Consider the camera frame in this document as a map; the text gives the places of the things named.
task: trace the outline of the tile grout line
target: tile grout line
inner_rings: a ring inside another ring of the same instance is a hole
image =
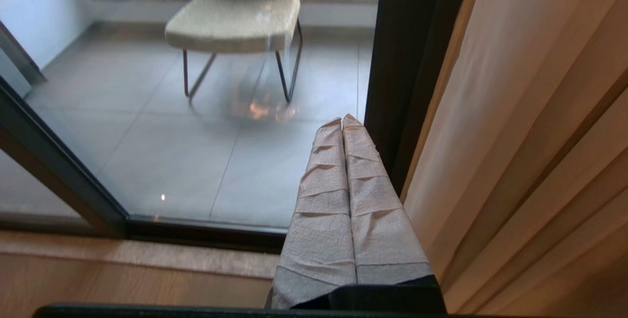
[[[114,149],[111,151],[111,153],[109,153],[107,160],[105,161],[105,163],[103,163],[103,165],[101,166],[101,168],[99,168],[96,177],[98,177],[99,175],[101,175],[101,173],[103,172],[103,170],[106,168],[107,164],[109,163],[109,161],[111,160],[111,158],[113,157],[113,155],[116,153],[117,149],[120,147],[120,144],[122,144],[124,138],[126,137],[126,135],[129,134],[129,132],[131,131],[132,127],[135,125],[135,122],[137,122],[137,120],[139,119],[140,115],[144,112],[144,110],[146,109],[146,106],[148,106],[148,103],[150,103],[151,99],[153,98],[153,96],[155,95],[155,93],[157,93],[157,90],[159,89],[159,87],[161,86],[161,84],[163,83],[163,81],[166,79],[166,76],[168,76],[168,72],[170,72],[170,69],[172,67],[174,67],[174,65],[177,63],[177,61],[179,61],[179,59],[177,59],[176,57],[174,58],[174,61],[172,63],[170,63],[170,66],[168,67],[168,69],[164,70],[164,74],[161,77],[161,79],[159,79],[159,83],[157,83],[157,85],[155,86],[155,88],[153,89],[153,91],[151,92],[150,96],[148,97],[148,99],[146,99],[146,102],[144,103],[144,105],[142,106],[142,108],[140,108],[139,112],[137,112],[137,114],[135,115],[135,118],[133,118],[133,121],[129,124],[129,126],[126,128],[126,130],[124,131],[124,134],[122,135],[122,137],[120,138],[120,140],[116,143],[116,146],[114,146]]]
[[[255,99],[255,93],[258,91],[258,86],[260,85],[260,81],[263,78],[267,77],[267,75],[268,75],[268,71],[265,69],[266,68],[266,64],[268,63],[268,59],[269,59],[268,55],[266,55],[266,58],[264,60],[264,64],[262,64],[262,70],[260,71],[260,74],[258,75],[258,79],[255,82],[255,87],[253,88],[253,92],[251,93],[251,99],[249,100],[249,106],[251,105],[251,103],[253,103],[253,99]],[[216,202],[218,201],[218,194],[220,193],[220,188],[222,188],[222,182],[225,180],[225,176],[227,175],[227,170],[229,169],[229,163],[231,163],[231,159],[233,157],[234,150],[236,149],[237,139],[238,139],[238,137],[240,137],[240,133],[242,132],[242,128],[244,127],[244,124],[247,121],[247,116],[248,115],[249,115],[249,111],[246,112],[246,114],[244,115],[242,121],[240,122],[240,126],[238,127],[237,134],[235,135],[235,139],[234,139],[234,145],[231,148],[231,152],[229,153],[229,158],[227,159],[227,164],[225,165],[225,171],[222,173],[222,177],[220,178],[220,183],[218,183],[218,189],[216,190],[216,195],[214,195],[213,202],[211,202],[211,208],[209,209],[209,215],[207,216],[208,220],[211,219],[211,213],[213,213],[213,208],[216,206]]]
[[[52,111],[63,111],[63,112],[85,112],[85,113],[108,113],[108,114],[137,114],[139,112],[133,112],[130,110],[110,110],[110,109],[101,109],[101,108],[82,108],[82,107],[49,107],[49,106],[31,106],[31,108],[37,108],[37,109],[42,109],[42,110],[47,110],[49,112]],[[154,116],[168,116],[168,117],[181,117],[181,118],[186,118],[186,117],[190,117],[189,115],[185,115],[183,113],[172,113],[172,112],[159,112],[159,111],[147,111],[147,110],[142,110],[142,114],[144,115],[154,115]],[[200,114],[202,117],[205,118],[214,118],[211,114]],[[224,117],[234,117],[234,115],[229,115],[229,114],[220,114],[218,117],[220,117],[220,119],[224,118]],[[260,119],[259,121],[271,121],[271,119]],[[295,119],[290,119],[289,123],[327,123],[329,121],[329,119],[310,119],[310,118],[305,118],[305,119],[300,119],[300,118],[295,118]]]

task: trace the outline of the wooden floor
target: wooden floor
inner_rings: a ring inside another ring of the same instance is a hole
[[[53,302],[261,308],[271,280],[193,271],[0,254],[3,318]]]

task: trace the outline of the gray tile floor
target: gray tile floor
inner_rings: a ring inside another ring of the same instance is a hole
[[[286,227],[318,126],[364,115],[371,51],[372,32],[305,27],[291,104],[264,53],[218,55],[190,105],[162,27],[107,25],[26,101],[130,213]]]

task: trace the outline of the floor tile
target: floor tile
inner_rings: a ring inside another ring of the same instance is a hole
[[[210,219],[287,227],[320,126],[297,121],[245,123]]]
[[[303,36],[304,58],[353,59],[358,57],[359,42],[363,40],[352,36],[339,36],[325,32],[324,34],[308,34]],[[295,34],[292,47],[296,48],[298,35]]]
[[[209,58],[210,53],[188,52],[190,88]],[[184,94],[183,57],[180,56],[144,111],[244,117],[249,110],[265,59],[266,54],[218,54],[190,104]]]
[[[94,174],[104,166],[137,116],[94,110],[34,110]]]
[[[178,57],[163,37],[85,40],[44,69],[48,81],[29,94],[31,106],[139,112]]]
[[[130,213],[207,220],[239,125],[140,115],[99,179]]]

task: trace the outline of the wrinkled fabric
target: wrinkled fabric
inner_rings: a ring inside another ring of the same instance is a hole
[[[379,153],[352,115],[343,139],[357,284],[399,284],[433,271],[415,235]]]
[[[321,126],[273,280],[273,309],[288,309],[355,284],[340,119]]]

